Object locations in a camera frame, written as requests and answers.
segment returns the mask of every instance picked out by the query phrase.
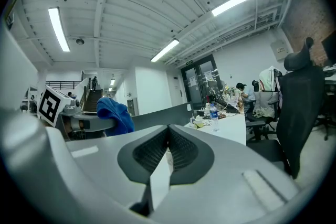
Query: white desk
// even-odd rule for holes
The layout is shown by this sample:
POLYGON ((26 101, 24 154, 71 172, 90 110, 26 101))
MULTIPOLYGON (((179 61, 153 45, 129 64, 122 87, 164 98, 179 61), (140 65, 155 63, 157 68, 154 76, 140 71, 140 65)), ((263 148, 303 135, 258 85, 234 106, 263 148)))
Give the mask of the white desk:
POLYGON ((336 73, 330 77, 324 79, 326 84, 336 84, 336 73))
POLYGON ((336 70, 336 66, 325 67, 325 68, 323 69, 323 71, 332 71, 332 70, 336 70))
MULTIPOLYGON (((219 137, 223 137, 246 146, 246 125, 244 114, 231 114, 225 112, 225 115, 227 116, 226 118, 218 120, 219 130, 217 132, 212 131, 212 126, 204 126, 197 130, 200 132, 217 135, 219 137)), ((190 126, 190 123, 185 125, 185 127, 194 129, 193 126, 194 125, 190 126)))

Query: door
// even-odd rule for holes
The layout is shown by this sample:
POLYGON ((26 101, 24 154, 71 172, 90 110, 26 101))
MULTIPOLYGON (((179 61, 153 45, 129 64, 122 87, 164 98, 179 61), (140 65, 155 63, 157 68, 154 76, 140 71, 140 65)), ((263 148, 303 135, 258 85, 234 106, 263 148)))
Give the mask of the door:
POLYGON ((182 91, 180 88, 181 76, 179 76, 178 72, 167 71, 167 78, 168 78, 170 97, 172 100, 172 106, 183 104, 182 91))
POLYGON ((212 55, 182 68, 181 73, 187 100, 193 103, 195 110, 205 107, 206 96, 209 95, 208 80, 216 80, 219 89, 223 88, 212 55))

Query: blue towel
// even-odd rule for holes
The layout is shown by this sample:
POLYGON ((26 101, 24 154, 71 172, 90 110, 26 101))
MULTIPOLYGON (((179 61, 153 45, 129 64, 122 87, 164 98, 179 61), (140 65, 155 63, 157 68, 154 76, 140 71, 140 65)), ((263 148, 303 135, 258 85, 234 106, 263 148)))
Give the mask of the blue towel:
POLYGON ((127 106, 115 100, 103 97, 97 102, 97 116, 100 119, 115 119, 117 127, 105 130, 107 136, 134 132, 134 123, 127 111, 127 106))

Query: ceiling light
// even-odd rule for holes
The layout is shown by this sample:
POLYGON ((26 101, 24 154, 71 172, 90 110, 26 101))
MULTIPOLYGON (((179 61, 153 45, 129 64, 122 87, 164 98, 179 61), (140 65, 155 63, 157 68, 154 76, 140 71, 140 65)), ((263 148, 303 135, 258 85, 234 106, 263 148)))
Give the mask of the ceiling light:
POLYGON ((247 0, 229 0, 228 2, 225 2, 223 5, 215 8, 214 10, 212 10, 212 13, 214 16, 217 16, 219 14, 221 14, 222 12, 228 10, 229 8, 232 8, 244 1, 247 1, 247 0))
POLYGON ((57 40, 62 48, 63 51, 70 51, 69 45, 67 43, 67 40, 65 39, 61 17, 59 14, 59 7, 50 8, 49 10, 49 16, 51 20, 51 24, 54 28, 57 40))
POLYGON ((159 60, 162 56, 164 56, 168 51, 170 51, 172 48, 174 48, 177 44, 180 42, 177 39, 174 39, 172 42, 168 44, 163 50, 161 50, 157 55, 155 55, 151 61, 156 62, 159 60))

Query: plastic bottle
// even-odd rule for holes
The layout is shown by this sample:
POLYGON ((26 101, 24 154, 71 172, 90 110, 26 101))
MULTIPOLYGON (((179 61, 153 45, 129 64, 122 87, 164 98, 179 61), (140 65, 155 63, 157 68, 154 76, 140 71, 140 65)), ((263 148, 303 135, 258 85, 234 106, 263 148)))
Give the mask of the plastic bottle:
POLYGON ((211 126, 212 126, 212 130, 214 132, 217 132, 219 130, 218 127, 218 112, 217 109, 215 107, 215 104, 211 104, 210 106, 210 118, 211 118, 211 126))

